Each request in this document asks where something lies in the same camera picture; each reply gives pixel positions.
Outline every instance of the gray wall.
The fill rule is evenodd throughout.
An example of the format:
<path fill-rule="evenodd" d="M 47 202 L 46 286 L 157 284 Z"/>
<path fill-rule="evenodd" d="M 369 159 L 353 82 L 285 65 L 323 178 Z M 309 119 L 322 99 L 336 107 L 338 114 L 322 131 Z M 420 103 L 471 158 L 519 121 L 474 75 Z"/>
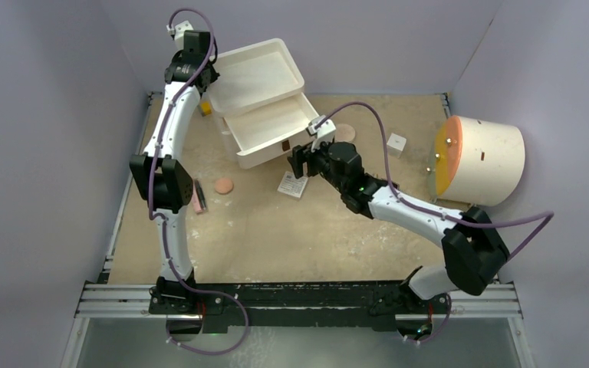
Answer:
<path fill-rule="evenodd" d="M 146 90 L 163 89 L 174 9 L 209 17 L 228 51 L 282 38 L 312 93 L 452 90 L 502 0 L 102 0 Z M 196 15 L 179 15 L 204 28 Z"/>
<path fill-rule="evenodd" d="M 58 366 L 145 93 L 101 4 L 0 0 L 0 366 Z"/>
<path fill-rule="evenodd" d="M 538 366 L 589 366 L 589 2 L 505 1 L 453 96 L 453 113 L 522 129 L 525 173 L 495 219 L 556 216 L 502 275 Z"/>

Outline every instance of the white tray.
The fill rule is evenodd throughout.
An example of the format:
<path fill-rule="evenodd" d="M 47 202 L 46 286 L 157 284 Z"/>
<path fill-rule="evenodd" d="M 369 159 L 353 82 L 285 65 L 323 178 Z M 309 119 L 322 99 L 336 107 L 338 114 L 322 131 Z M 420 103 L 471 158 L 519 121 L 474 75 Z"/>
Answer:
<path fill-rule="evenodd" d="M 306 96 L 298 94 L 224 121 L 240 149 L 240 167 L 249 169 L 311 142 L 306 128 L 317 116 Z"/>
<path fill-rule="evenodd" d="M 220 78 L 208 95 L 219 117 L 246 113 L 304 91 L 304 78 L 279 38 L 220 54 L 214 66 Z"/>

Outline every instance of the pink eraser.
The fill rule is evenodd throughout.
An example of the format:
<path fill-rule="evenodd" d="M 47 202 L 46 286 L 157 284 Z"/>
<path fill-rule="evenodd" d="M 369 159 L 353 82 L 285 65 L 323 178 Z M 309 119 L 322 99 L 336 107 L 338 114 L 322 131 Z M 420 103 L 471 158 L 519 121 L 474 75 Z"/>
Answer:
<path fill-rule="evenodd" d="M 195 213 L 202 213 L 204 210 L 202 206 L 199 205 L 199 197 L 197 196 L 197 191 L 195 190 L 195 186 L 193 186 L 193 197 L 191 198 L 191 203 L 193 204 L 193 209 Z"/>

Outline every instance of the marker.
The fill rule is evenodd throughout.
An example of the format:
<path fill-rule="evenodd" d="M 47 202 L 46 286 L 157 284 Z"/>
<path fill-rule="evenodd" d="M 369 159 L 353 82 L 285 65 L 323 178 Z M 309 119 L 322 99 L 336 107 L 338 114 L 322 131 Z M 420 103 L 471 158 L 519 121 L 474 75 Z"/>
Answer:
<path fill-rule="evenodd" d="M 206 199 L 204 199 L 204 192 L 202 191 L 202 186 L 199 184 L 198 179 L 195 179 L 195 191 L 199 198 L 199 205 L 206 211 Z"/>

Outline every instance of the beige table surface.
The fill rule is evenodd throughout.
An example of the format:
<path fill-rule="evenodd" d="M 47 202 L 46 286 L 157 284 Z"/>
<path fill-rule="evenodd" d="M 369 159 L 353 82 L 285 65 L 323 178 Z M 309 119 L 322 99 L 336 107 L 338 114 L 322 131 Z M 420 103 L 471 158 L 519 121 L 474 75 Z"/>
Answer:
<path fill-rule="evenodd" d="M 393 180 L 405 193 L 429 200 L 426 161 L 435 133 L 446 119 L 438 96 L 308 98 L 320 114 L 352 100 L 372 104 L 383 118 L 388 137 L 397 133 L 407 138 L 401 158 L 390 157 Z M 153 102 L 143 146 L 161 103 L 161 99 Z M 348 107 L 333 120 L 355 128 L 354 144 L 365 170 L 384 177 L 380 131 L 370 112 Z M 299 200 L 277 192 L 284 172 L 291 170 L 285 156 L 240 169 L 227 158 L 210 117 L 193 117 L 181 163 L 200 179 L 209 207 L 196 215 L 189 206 L 186 214 L 189 253 L 198 282 L 403 279 L 419 265 L 443 262 L 439 248 L 426 239 L 350 212 L 320 176 L 310 178 Z M 221 176 L 235 183 L 228 195 L 213 190 Z M 146 203 L 133 184 L 109 284 L 153 284 L 159 269 L 156 226 L 148 220 Z"/>

